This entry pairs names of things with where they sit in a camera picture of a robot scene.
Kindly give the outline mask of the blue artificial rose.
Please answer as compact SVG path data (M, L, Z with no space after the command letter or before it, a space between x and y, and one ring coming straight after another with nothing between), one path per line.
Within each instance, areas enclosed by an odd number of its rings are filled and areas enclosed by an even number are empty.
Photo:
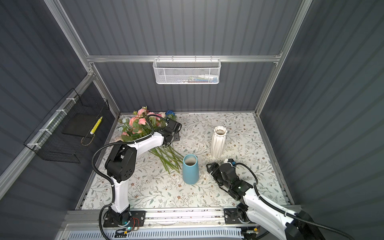
M167 117L167 119L171 119L171 120L174 120L174 121L177 119L176 114L172 110L168 110L166 112L166 117Z

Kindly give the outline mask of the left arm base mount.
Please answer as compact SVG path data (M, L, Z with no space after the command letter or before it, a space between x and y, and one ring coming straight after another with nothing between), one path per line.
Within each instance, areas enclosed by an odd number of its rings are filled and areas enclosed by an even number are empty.
M104 228L117 228L117 227L142 227L146 218L146 211L125 211L121 214L113 210L107 210L103 216Z

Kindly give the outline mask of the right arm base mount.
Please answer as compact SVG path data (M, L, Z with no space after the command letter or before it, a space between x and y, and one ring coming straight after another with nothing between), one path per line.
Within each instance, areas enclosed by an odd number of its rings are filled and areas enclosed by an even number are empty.
M224 218L227 225L248 224L250 221L238 213L237 208L225 208Z

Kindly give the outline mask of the blue ceramic vase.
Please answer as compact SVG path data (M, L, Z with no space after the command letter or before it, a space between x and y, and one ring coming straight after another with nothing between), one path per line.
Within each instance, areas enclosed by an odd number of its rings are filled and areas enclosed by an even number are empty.
M199 164L197 156L188 154L183 159L183 180L188 185L195 185L199 178Z

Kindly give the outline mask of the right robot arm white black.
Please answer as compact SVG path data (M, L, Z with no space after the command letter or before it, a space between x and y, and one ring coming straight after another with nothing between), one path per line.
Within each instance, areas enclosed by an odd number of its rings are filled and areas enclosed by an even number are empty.
M236 174L236 166L245 166L232 159L219 165L206 165L219 188L239 201L237 217L243 223L253 222L280 240L323 240L325 237L319 228L309 224L312 218L301 211L289 210L265 198L257 190L257 183L253 185L241 180Z

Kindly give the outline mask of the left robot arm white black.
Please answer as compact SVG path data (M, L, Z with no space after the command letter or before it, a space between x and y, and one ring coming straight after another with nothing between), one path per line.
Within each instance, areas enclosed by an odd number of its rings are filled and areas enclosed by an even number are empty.
M105 169L107 170L107 178L112 181L114 197L111 209L115 213L121 214L130 207L128 179L135 171L137 158L153 148L169 146L181 128L181 123L169 119L166 121L164 129L158 131L151 130L150 134L138 140L130 142L118 141L109 144L113 149L105 163Z

